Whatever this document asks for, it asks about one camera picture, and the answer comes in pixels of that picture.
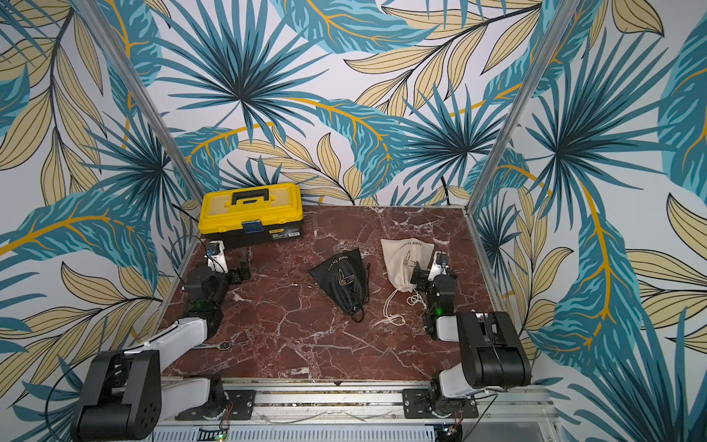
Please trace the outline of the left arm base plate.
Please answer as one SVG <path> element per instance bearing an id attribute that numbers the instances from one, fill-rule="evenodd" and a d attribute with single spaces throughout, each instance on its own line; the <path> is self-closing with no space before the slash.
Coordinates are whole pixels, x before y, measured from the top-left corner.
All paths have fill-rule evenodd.
<path id="1" fill-rule="evenodd" d="M 205 404 L 177 414 L 177 421 L 248 421 L 252 418 L 254 390 L 215 390 Z"/>

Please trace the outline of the black drawstring bag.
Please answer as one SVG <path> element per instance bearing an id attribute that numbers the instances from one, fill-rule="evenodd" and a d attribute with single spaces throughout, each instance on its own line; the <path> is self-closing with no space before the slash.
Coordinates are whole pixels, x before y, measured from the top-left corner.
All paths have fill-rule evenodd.
<path id="1" fill-rule="evenodd" d="M 352 320 L 364 320 L 364 306 L 369 301 L 369 267 L 364 265 L 359 249 L 335 254 L 310 269 L 309 274 Z"/>

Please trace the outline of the aluminium front rail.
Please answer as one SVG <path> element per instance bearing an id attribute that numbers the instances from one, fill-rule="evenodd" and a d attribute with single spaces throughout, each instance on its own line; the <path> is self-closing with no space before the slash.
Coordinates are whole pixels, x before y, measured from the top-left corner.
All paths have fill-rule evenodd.
<path id="1" fill-rule="evenodd" d="M 248 421 L 158 423 L 122 441 L 565 441 L 547 389 L 482 390 L 476 418 L 406 419 L 401 393 L 425 381 L 224 378 L 224 390 L 256 392 Z"/>

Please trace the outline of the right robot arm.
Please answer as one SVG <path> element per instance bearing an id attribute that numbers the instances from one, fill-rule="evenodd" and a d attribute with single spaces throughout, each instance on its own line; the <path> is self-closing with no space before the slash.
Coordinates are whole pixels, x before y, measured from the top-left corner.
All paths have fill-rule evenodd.
<path id="1" fill-rule="evenodd" d="M 531 368 L 518 332 L 505 311 L 458 311 L 457 276 L 447 265 L 412 271 L 411 283 L 425 294 L 423 329 L 434 340 L 457 344 L 460 362 L 430 383 L 432 407 L 472 399 L 482 390 L 530 385 Z"/>

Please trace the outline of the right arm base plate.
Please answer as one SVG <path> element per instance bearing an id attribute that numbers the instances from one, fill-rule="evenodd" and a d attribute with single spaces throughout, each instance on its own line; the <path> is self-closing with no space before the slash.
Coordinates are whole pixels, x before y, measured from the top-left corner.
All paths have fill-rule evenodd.
<path id="1" fill-rule="evenodd" d="M 476 401 L 469 398 L 450 399 L 439 392 L 427 389 L 405 389 L 401 393 L 406 419 L 476 418 L 479 415 Z"/>

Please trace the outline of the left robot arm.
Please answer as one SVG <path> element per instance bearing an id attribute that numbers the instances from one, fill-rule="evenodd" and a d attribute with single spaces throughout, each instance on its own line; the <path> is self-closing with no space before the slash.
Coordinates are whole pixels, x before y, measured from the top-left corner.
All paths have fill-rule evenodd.
<path id="1" fill-rule="evenodd" d="M 77 401 L 70 435 L 75 441 L 140 440 L 173 417 L 226 419 L 232 406 L 220 377 L 165 384 L 162 372 L 217 334 L 222 304 L 232 285 L 250 280 L 241 260 L 231 270 L 194 268 L 184 288 L 187 311 L 142 344 L 99 353 L 91 362 Z"/>

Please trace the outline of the yellow black toolbox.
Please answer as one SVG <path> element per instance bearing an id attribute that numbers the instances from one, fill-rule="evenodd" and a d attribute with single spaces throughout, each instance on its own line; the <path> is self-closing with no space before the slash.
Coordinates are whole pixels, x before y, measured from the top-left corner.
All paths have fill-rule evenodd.
<path id="1" fill-rule="evenodd" d="M 208 193 L 199 231 L 226 249 L 302 236 L 304 212 L 300 187 L 292 182 Z"/>

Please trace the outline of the beige drawstring bag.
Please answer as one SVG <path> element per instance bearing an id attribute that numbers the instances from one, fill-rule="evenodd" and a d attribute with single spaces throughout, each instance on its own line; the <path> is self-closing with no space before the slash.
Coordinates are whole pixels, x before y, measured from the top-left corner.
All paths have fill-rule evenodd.
<path id="1" fill-rule="evenodd" d="M 420 241 L 419 239 L 383 239 L 381 241 L 384 263 L 388 281 L 394 287 L 393 292 L 388 296 L 383 309 L 384 319 L 377 322 L 389 323 L 397 327 L 406 324 L 405 318 L 397 313 L 390 313 L 390 304 L 398 293 L 409 294 L 407 302 L 410 306 L 421 303 L 426 306 L 420 289 L 412 283 L 412 274 L 416 265 L 422 267 L 430 263 L 435 247 L 433 244 Z"/>

